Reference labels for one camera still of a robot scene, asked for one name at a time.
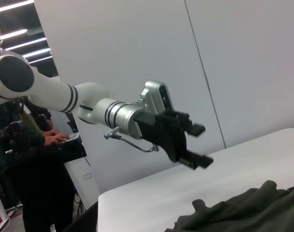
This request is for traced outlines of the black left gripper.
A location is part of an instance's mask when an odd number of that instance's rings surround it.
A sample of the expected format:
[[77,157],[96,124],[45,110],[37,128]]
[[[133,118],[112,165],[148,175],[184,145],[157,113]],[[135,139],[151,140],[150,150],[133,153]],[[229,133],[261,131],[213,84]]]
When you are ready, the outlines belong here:
[[206,130],[204,125],[193,123],[188,113],[166,110],[155,115],[141,112],[133,120],[139,127],[140,137],[164,149],[173,163],[179,162],[193,170],[206,169],[213,163],[213,158],[187,150],[184,132],[198,137]]

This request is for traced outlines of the operator hand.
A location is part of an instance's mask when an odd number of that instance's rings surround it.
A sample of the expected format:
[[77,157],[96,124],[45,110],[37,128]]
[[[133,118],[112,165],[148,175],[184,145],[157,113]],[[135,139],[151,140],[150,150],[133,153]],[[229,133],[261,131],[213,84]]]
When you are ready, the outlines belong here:
[[59,144],[69,139],[68,135],[55,130],[42,131],[42,134],[45,136],[44,146]]

